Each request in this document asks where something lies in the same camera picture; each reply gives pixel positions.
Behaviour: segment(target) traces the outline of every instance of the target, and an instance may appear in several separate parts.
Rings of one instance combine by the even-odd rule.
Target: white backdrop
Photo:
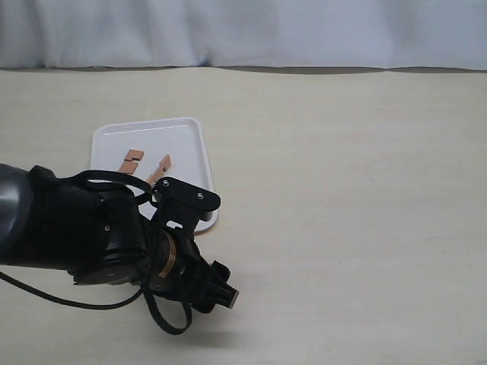
[[[0,0],[1,67],[487,69],[487,0]]]

